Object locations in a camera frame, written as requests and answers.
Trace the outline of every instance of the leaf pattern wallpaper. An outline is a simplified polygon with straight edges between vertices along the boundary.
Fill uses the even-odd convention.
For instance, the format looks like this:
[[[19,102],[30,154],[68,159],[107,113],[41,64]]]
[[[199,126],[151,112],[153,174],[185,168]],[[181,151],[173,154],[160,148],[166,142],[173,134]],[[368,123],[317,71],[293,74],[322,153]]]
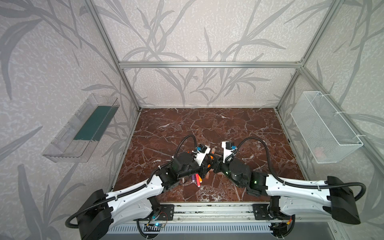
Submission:
[[[344,1],[320,44],[306,64],[313,76],[355,121],[364,134],[383,152],[384,100],[384,1]],[[280,109],[292,141],[311,179],[327,175],[361,181],[367,194],[357,202],[357,226],[344,225],[351,240],[382,239],[384,234],[384,176],[359,149],[333,164],[317,164],[290,113],[303,91],[314,89],[299,77]]]
[[[0,16],[0,239],[79,239],[65,218],[108,190],[137,111],[81,1],[3,0]],[[91,93],[120,107],[90,160],[43,157]]]
[[[95,1],[120,61],[299,61],[331,4],[156,2]],[[124,71],[144,107],[273,107],[294,69]]]

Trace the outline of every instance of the metal basket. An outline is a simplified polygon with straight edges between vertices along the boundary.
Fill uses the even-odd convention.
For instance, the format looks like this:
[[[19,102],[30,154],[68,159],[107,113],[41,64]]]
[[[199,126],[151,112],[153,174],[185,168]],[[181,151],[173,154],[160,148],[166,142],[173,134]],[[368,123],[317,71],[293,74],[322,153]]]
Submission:
[[[363,145],[319,91],[303,92],[291,116],[317,163],[338,162]]]

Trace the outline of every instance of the marble surface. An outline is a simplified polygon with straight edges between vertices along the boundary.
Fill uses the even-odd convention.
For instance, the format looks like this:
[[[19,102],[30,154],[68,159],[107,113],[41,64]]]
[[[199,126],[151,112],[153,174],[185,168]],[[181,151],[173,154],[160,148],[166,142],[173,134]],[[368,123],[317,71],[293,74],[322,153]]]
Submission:
[[[236,145],[248,136],[261,137],[280,177],[304,179],[272,108],[143,109],[114,190],[147,179],[154,168],[170,161],[177,145],[188,134],[194,134],[198,144],[216,147],[218,151],[225,140]],[[193,141],[186,141],[184,150],[192,149]],[[265,150],[256,141],[243,144],[237,158],[253,171],[269,172]],[[203,179],[200,188],[188,179],[157,198],[161,202],[269,200],[249,196],[245,189],[212,172],[208,179]]]

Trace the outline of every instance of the red marker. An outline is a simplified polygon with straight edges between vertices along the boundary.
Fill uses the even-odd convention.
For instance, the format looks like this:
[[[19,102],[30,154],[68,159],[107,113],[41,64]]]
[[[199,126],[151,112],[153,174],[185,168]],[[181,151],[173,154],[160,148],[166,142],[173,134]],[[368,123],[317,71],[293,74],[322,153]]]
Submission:
[[[198,179],[199,179],[199,175],[196,174],[196,183],[197,183],[197,186],[200,187],[200,181]]]

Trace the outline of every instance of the black mounting plate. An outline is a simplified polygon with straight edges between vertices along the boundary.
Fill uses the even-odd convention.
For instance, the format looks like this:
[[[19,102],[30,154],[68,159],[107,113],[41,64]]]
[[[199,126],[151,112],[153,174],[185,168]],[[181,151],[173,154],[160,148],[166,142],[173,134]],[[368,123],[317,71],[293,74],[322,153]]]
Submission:
[[[164,213],[160,213],[160,215],[154,220],[159,220],[159,221],[165,221],[167,220],[167,217],[168,217],[168,221],[172,221],[173,220],[173,214],[174,214],[174,210],[175,210],[175,205],[173,204],[161,204],[161,211],[164,212]],[[140,218],[139,221],[149,221],[149,217],[146,217],[146,218]]]
[[[255,220],[289,220],[291,217],[280,217],[272,218],[267,210],[269,202],[264,204],[252,204],[253,215],[255,216]]]

